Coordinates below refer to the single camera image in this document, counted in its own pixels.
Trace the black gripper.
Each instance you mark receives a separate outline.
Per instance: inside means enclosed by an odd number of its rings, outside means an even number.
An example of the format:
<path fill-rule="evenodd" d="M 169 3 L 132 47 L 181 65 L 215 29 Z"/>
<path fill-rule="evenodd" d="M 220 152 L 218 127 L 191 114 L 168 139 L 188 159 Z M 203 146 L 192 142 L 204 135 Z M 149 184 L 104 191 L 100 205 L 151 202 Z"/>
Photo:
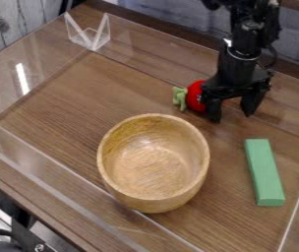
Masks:
<path fill-rule="evenodd" d="M 207 118 L 219 123 L 222 101 L 240 97 L 240 107 L 246 116 L 258 110 L 270 89 L 271 73 L 258 67 L 260 54 L 244 55 L 227 43 L 222 44 L 216 73 L 199 85 L 201 103 L 206 103 Z"/>

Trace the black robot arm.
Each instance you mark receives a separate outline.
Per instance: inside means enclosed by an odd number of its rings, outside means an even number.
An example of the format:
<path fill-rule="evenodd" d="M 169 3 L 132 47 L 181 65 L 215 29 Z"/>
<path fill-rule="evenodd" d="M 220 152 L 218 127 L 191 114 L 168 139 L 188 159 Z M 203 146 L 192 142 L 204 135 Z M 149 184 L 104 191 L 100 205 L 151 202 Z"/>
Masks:
<path fill-rule="evenodd" d="M 278 0 L 200 0 L 215 11 L 224 6 L 230 11 L 231 32 L 223 38 L 218 55 L 216 73 L 200 85 L 200 102 L 207 118 L 219 123 L 226 99 L 240 98 L 246 116 L 251 116 L 270 90 L 279 39 Z"/>

